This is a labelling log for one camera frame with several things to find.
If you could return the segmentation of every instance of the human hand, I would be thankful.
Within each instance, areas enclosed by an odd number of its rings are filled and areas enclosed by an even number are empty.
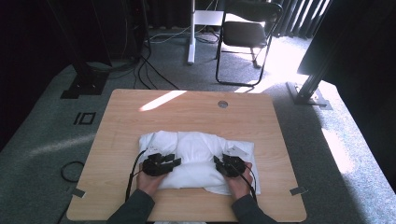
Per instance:
[[[241,176],[224,176],[224,179],[226,180],[230,189],[231,195],[235,201],[250,193],[250,185],[253,181],[253,177],[250,175],[252,164],[245,161],[245,165],[248,169],[245,169],[245,172],[242,174],[242,176],[248,181],[249,184]]]
[[[139,170],[142,170],[142,163],[139,164]],[[151,176],[147,175],[144,172],[140,172],[137,175],[137,183],[136,187],[140,190],[145,191],[149,196],[154,196],[157,188],[160,186],[163,179],[166,178],[167,174],[165,175],[158,175],[158,176]]]

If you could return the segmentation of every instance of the white cloth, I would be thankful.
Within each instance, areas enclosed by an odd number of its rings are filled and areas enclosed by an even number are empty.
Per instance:
[[[243,161],[252,163],[252,172],[256,182],[260,183],[256,162],[254,161],[254,144],[244,141],[231,141],[209,133],[165,132],[147,133],[140,137],[140,151],[147,150],[139,158],[143,162],[149,155],[161,153],[163,156],[175,154],[181,158],[181,164],[163,180],[159,189],[204,188],[207,191],[229,195],[230,191],[224,177],[216,170],[213,156],[222,160],[222,154],[229,154],[228,149],[238,147]],[[260,194],[260,185],[256,194]]]

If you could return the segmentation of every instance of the gray carpet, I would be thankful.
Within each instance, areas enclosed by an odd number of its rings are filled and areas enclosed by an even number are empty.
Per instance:
[[[290,98],[285,83],[303,83],[306,77],[294,74],[302,55],[300,59],[287,60],[288,50],[290,54],[293,50],[302,52],[306,43],[297,49],[281,46],[296,41],[286,37],[275,39],[267,72],[255,89],[216,82],[213,60],[216,44],[197,42],[193,66],[186,63],[185,38],[152,44],[148,60],[182,90],[249,91],[273,98],[297,181],[309,190],[303,194],[308,214],[303,223],[395,223],[396,196],[337,89],[325,82],[319,86],[332,110],[295,105]],[[240,63],[239,57],[224,59],[222,71],[228,78],[250,81],[259,72],[249,62]],[[149,84],[145,69],[143,66],[140,74]],[[57,223],[76,185],[61,178],[61,168],[70,161],[86,160],[113,90],[145,89],[139,81],[134,84],[134,74],[138,74],[138,67],[134,71],[112,73],[102,95],[85,95],[75,100],[60,99],[74,79],[72,66],[52,80],[0,154],[0,223]],[[149,66],[148,75],[156,88],[173,89]],[[78,113],[95,113],[92,124],[76,124]],[[78,178],[81,168],[74,164],[66,171],[68,176]],[[74,222],[63,217],[62,223]]]

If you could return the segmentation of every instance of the table surface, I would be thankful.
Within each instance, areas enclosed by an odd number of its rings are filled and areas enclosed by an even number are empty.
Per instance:
[[[227,102],[222,108],[219,101]],[[306,212],[270,96],[210,91],[114,90],[67,211],[72,220],[107,220],[124,202],[138,141],[158,132],[212,133],[255,145],[262,194],[259,207],[279,222]],[[150,221],[235,221],[230,196],[204,189],[161,189]]]

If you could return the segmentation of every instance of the chair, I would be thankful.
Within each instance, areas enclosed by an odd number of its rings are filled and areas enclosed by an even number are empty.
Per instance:
[[[267,60],[268,51],[271,46],[273,31],[276,28],[283,9],[280,5],[267,2],[252,2],[252,1],[236,1],[227,6],[224,10],[220,35],[219,45],[216,53],[216,81],[220,84],[234,85],[234,86],[248,86],[254,87],[262,80],[265,61]],[[244,19],[243,21],[230,21],[227,16],[235,15]],[[253,64],[255,67],[260,67],[257,64],[257,56],[262,49],[266,48],[265,58],[261,65],[261,72],[259,80],[254,84],[221,81],[219,78],[219,64],[220,54],[222,52],[240,53],[233,51],[221,50],[221,44],[224,42],[227,46],[250,48],[253,57]],[[254,49],[260,49],[257,55],[254,55]]]

